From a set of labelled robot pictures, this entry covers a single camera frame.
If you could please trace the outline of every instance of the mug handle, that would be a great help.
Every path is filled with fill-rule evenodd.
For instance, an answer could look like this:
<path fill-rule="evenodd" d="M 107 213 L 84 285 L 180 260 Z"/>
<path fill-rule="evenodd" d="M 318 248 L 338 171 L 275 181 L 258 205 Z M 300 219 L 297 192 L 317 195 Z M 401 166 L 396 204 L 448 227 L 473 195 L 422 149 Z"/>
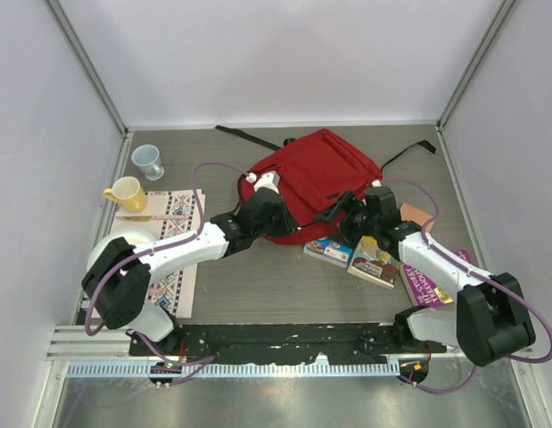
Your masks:
<path fill-rule="evenodd" d="M 103 190 L 103 196 L 105 196 L 110 201 L 113 201 L 115 203 L 120 203 L 119 200 L 115 196 L 113 196 L 113 189 Z"/>

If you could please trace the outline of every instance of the black mounting plate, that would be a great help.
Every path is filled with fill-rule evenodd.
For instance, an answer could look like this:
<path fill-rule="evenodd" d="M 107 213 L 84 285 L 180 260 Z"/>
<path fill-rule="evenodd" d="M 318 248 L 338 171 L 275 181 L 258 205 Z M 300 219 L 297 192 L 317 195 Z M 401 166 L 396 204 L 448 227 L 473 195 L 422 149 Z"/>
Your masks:
<path fill-rule="evenodd" d="M 189 361 L 214 356 L 217 364 L 297 365 L 314 362 L 319 353 L 329 364 L 383 363 L 384 354 L 424 353 L 424 342 L 401 345 L 392 325 L 378 323 L 182 325 Z M 446 347 L 430 342 L 431 353 Z M 131 342 L 129 354 L 148 357 L 143 343 Z"/>

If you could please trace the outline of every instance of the red backpack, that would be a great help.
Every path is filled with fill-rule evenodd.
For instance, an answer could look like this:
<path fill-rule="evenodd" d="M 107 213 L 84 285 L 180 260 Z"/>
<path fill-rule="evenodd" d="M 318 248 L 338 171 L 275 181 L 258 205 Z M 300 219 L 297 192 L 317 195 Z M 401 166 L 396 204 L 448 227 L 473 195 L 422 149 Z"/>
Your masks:
<path fill-rule="evenodd" d="M 348 190 L 362 199 L 365 189 L 376 179 L 383 178 L 382 168 L 377 167 L 362 151 L 329 129 L 320 129 L 297 140 L 287 139 L 284 141 L 284 147 L 271 144 L 239 129 L 221 126 L 217 126 L 216 129 L 275 150 L 273 154 L 251 167 L 249 172 L 255 173 L 258 177 L 268 171 L 275 171 L 279 175 L 279 193 L 301 229 L 279 238 L 268 237 L 274 243 L 294 245 L 331 235 L 337 231 L 337 224 L 342 217 L 340 216 L 332 225 L 316 222 L 314 217 L 329 208 Z M 412 145 L 415 144 L 423 146 L 429 152 L 436 152 L 427 141 Z M 388 160 L 383 168 L 407 149 Z M 240 202 L 246 201 L 254 192 L 253 185 L 243 176 L 238 179 L 237 185 Z"/>

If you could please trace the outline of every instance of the white wall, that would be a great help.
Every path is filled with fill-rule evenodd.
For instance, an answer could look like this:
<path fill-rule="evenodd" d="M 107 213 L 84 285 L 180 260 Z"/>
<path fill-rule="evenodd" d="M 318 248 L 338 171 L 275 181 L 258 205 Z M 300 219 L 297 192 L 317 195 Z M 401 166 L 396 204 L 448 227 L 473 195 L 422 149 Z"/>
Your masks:
<path fill-rule="evenodd" d="M 62 0 L 129 126 L 438 119 L 500 0 Z"/>
<path fill-rule="evenodd" d="M 517 276 L 552 324 L 552 0 L 517 6 L 448 139 L 490 268 Z M 552 362 L 537 373 L 552 411 Z"/>
<path fill-rule="evenodd" d="M 29 426 L 118 143 L 44 4 L 0 2 L 0 428 Z"/>

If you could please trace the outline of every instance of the metal frame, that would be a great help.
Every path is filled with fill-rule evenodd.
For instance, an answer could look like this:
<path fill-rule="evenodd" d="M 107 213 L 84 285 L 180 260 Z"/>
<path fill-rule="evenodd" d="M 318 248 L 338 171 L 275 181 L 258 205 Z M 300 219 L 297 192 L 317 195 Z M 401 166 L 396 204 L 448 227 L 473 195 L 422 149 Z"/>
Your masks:
<path fill-rule="evenodd" d="M 81 44 L 76 30 L 73 28 L 73 25 L 71 25 L 71 22 L 63 10 L 62 5 L 58 0 L 43 1 L 54 17 L 55 23 L 58 25 L 58 28 L 68 42 L 68 45 L 70 45 L 71 51 L 75 54 L 76 60 L 78 60 L 79 65 L 86 74 L 89 83 L 91 83 L 91 86 L 95 90 L 97 96 L 99 96 L 105 110 L 109 113 L 115 127 L 122 136 L 125 136 L 127 133 L 127 127 L 119 115 L 117 107 L 115 107 L 115 104 L 109 96 L 109 92 L 105 88 L 99 74 L 97 74 L 94 64 L 91 62 L 89 55 L 87 55 L 86 49 Z"/>
<path fill-rule="evenodd" d="M 329 127 L 370 127 L 370 126 L 398 126 L 398 125 L 436 125 L 435 119 L 417 120 L 341 120 L 341 121 L 298 121 L 298 122 L 235 122 L 223 123 L 230 128 L 329 128 Z M 201 123 L 195 125 L 177 125 L 163 127 L 129 127 L 129 131 L 178 131 L 191 129 L 213 129 L 218 123 Z"/>
<path fill-rule="evenodd" d="M 115 183 L 115 181 L 117 181 L 119 178 L 123 177 L 123 172 L 125 171 L 125 167 L 127 165 L 127 157 L 131 150 L 132 141 L 133 141 L 132 132 L 127 133 L 121 140 L 121 144 L 119 145 L 119 149 L 117 150 L 117 157 L 113 164 L 113 170 L 111 171 L 111 176 L 109 178 L 108 186 L 111 185 L 112 183 Z M 115 214 L 116 208 L 117 207 L 115 206 L 114 203 L 112 203 L 109 200 L 105 200 L 103 207 L 101 209 L 101 214 L 99 215 L 99 218 L 97 219 L 97 224 L 95 226 L 94 245 L 96 245 L 109 233 L 111 229 L 111 222 L 113 219 L 113 215 Z M 80 287 L 80 290 L 78 293 L 78 301 L 72 312 L 73 313 L 73 319 L 71 320 L 72 324 L 76 323 L 79 310 L 81 309 L 83 298 L 84 298 L 84 292 L 83 290 L 81 290 L 81 287 Z"/>
<path fill-rule="evenodd" d="M 456 109 L 466 89 L 472 82 L 472 79 L 474 78 L 477 70 L 482 65 L 483 60 L 488 55 L 491 47 L 496 41 L 496 38 L 498 37 L 499 33 L 506 24 L 507 19 L 511 16 L 518 3 L 519 0 L 503 0 L 501 2 L 501 5 L 496 10 L 496 13 L 493 16 L 488 29 L 486 29 L 486 32 L 484 33 L 480 44 L 476 48 L 474 56 L 470 60 L 468 66 L 465 68 L 464 74 L 462 74 L 462 77 L 458 81 L 454 93 L 452 94 L 448 101 L 448 104 L 446 104 L 446 107 L 444 108 L 444 112 L 442 113 L 440 120 L 438 121 L 439 128 L 444 129 L 444 127 L 448 124 L 452 112 Z"/>
<path fill-rule="evenodd" d="M 519 0 L 503 0 L 500 7 L 496 11 L 488 29 L 486 30 L 482 41 L 478 45 L 474 57 L 466 67 L 462 78 L 459 80 L 454 94 L 450 97 L 444 112 L 441 115 L 437 124 L 437 132 L 441 142 L 442 151 L 448 164 L 450 176 L 456 193 L 462 213 L 464 215 L 465 224 L 468 229 L 468 234 L 474 245 L 474 251 L 478 259 L 480 267 L 486 268 L 485 254 L 487 251 L 483 248 L 483 243 L 478 239 L 475 231 L 477 227 L 474 225 L 472 216 L 465 203 L 465 196 L 462 192 L 458 169 L 451 147 L 448 144 L 446 136 L 446 127 L 451 120 L 452 114 L 456 110 L 462 100 L 468 87 L 472 84 L 477 72 L 482 66 L 483 60 L 488 56 L 491 48 L 494 46 L 501 30 L 507 24 L 507 21 L 512 16 L 515 7 L 519 4 Z M 533 367 L 531 364 L 512 361 L 512 367 L 515 373 L 515 379 L 519 385 L 519 389 L 523 396 L 527 413 L 533 426 L 552 427 L 552 415 L 547 409 L 546 401 L 544 400 L 541 388 L 535 378 Z"/>
<path fill-rule="evenodd" d="M 47 362 L 46 364 L 50 366 L 50 371 L 37 407 L 32 425 L 34 428 L 51 428 L 54 424 L 55 413 L 62 396 L 65 374 L 69 366 L 67 361 Z"/>
<path fill-rule="evenodd" d="M 112 102 L 107 90 L 105 89 L 101 78 L 97 74 L 93 63 L 89 59 L 87 52 L 71 25 L 66 13 L 61 7 L 59 0 L 43 0 L 48 9 L 52 13 L 57 25 L 60 27 L 62 34 L 67 39 L 72 51 L 91 82 L 95 92 L 100 97 L 104 107 L 110 114 L 118 131 L 124 136 L 123 143 L 119 148 L 119 153 L 115 162 L 115 167 L 111 173 L 111 180 L 120 177 L 125 168 L 132 133 L 128 133 L 128 128 L 125 126 L 120 117 L 117 108 Z M 518 0 L 503 0 L 492 18 L 488 29 L 482 37 L 482 41 L 477 46 L 474 56 L 466 67 L 457 87 L 450 97 L 440 119 L 435 122 L 432 120 L 415 120 L 415 121 L 362 121 L 362 122 L 291 122 L 291 123 L 269 123 L 269 124 L 235 124 L 238 128 L 275 128 L 275 127 L 316 127 L 316 126 L 344 126 L 344 125 L 408 125 L 408 124 L 431 124 L 437 125 L 437 132 L 441 141 L 442 151 L 449 165 L 449 171 L 452 182 L 457 191 L 457 197 L 465 217 L 468 233 L 474 244 L 474 251 L 481 267 L 485 267 L 484 249 L 480 241 L 477 239 L 474 224 L 470 213 L 465 204 L 465 196 L 462 193 L 460 180 L 457 173 L 456 163 L 453 154 L 448 145 L 445 136 L 445 127 L 448 125 L 452 113 L 457 108 L 465 91 L 471 84 L 475 74 L 480 69 L 483 60 L 487 57 L 495 43 L 499 32 L 503 29 L 507 19 L 514 11 Z M 202 129 L 212 128 L 212 125 L 200 126 L 185 126 L 175 127 L 175 129 Z M 156 130 L 157 128 L 137 127 L 131 130 Z M 111 227 L 111 218 L 114 207 L 108 202 L 103 206 L 101 216 L 98 220 L 95 242 L 98 242 L 105 236 Z M 63 380 L 69 367 L 69 362 L 72 360 L 113 360 L 120 362 L 138 360 L 147 358 L 133 358 L 128 355 L 129 338 L 123 330 L 108 331 L 104 330 L 99 333 L 95 339 L 85 335 L 81 326 L 58 326 L 54 331 L 52 343 L 47 353 L 47 363 L 50 365 L 50 372 L 45 383 L 44 393 L 37 412 L 35 428 L 49 427 L 54 421 L 55 411 L 57 409 L 61 394 Z M 389 355 L 389 358 L 421 358 L 423 354 L 405 354 L 405 355 Z M 459 350 L 450 350 L 446 354 L 434 354 L 433 358 L 455 358 L 463 357 L 463 353 Z M 540 388 L 535 381 L 532 373 L 532 367 L 523 363 L 514 363 L 514 370 L 520 389 L 523 394 L 523 401 L 527 407 L 531 422 L 535 426 L 552 426 L 547 411 L 544 411 L 543 399 L 540 395 Z"/>
<path fill-rule="evenodd" d="M 197 367 L 187 367 L 183 373 L 155 373 L 155 361 L 81 361 L 70 364 L 66 378 L 178 378 L 191 374 Z M 313 364 L 277 366 L 267 364 L 257 366 L 211 364 L 199 372 L 199 378 L 208 379 L 251 379 L 289 377 L 375 377 L 399 376 L 400 363 L 388 359 L 384 363 L 369 363 L 349 366 L 332 366 L 326 356 L 318 356 Z"/>

